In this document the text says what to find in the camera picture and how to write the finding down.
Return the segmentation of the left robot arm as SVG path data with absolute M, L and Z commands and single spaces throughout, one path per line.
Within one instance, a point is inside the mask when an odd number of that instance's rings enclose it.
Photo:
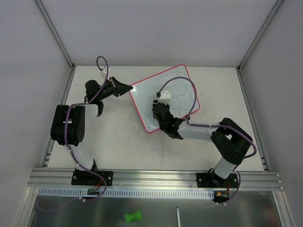
M 95 184 L 99 179 L 95 160 L 81 143 L 88 138 L 86 134 L 89 120 L 100 117 L 103 100 L 110 97 L 120 97 L 131 91 L 133 86 L 119 82 L 115 77 L 104 81 L 103 85 L 95 80 L 85 84 L 85 102 L 72 105 L 58 105 L 51 126 L 51 139 L 64 146 L 75 162 L 75 169 L 83 172 L 82 179 L 87 184 Z

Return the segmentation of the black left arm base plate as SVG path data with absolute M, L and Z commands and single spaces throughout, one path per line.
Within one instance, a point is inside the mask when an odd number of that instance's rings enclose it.
M 104 186 L 104 182 L 106 182 L 107 186 L 112 186 L 113 181 L 113 171 L 99 171 L 98 174 L 103 177 L 103 181 L 101 182 L 101 186 Z M 78 186 L 96 186 L 99 183 L 100 177 L 91 174 L 87 171 L 81 171 L 75 169 L 73 171 L 71 185 Z

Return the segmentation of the pink framed whiteboard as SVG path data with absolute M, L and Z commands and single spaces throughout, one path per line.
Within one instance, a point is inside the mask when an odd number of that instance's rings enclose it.
M 174 117 L 182 118 L 190 109 L 193 109 L 192 113 L 200 109 L 199 101 L 194 103 L 194 88 L 184 77 L 190 78 L 186 66 L 180 64 L 132 84 L 130 95 L 148 133 L 159 129 L 158 122 L 152 115 L 152 104 L 157 99 L 156 93 L 167 81 L 169 83 L 164 89 L 171 93 L 169 110 Z

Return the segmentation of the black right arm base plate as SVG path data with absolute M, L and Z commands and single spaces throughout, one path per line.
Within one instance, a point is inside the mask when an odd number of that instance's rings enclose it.
M 226 179 L 222 179 L 215 173 L 196 173 L 198 188 L 237 188 L 239 180 L 236 173 L 231 173 Z

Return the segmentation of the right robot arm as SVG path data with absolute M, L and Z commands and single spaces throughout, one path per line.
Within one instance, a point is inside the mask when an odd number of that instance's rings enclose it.
M 223 187 L 229 181 L 229 175 L 242 161 L 256 154 L 253 139 L 230 118 L 223 118 L 219 123 L 201 124 L 186 118 L 174 117 L 169 106 L 157 103 L 152 108 L 153 117 L 159 128 L 172 139 L 197 139 L 212 142 L 221 154 L 214 168 L 212 182 Z

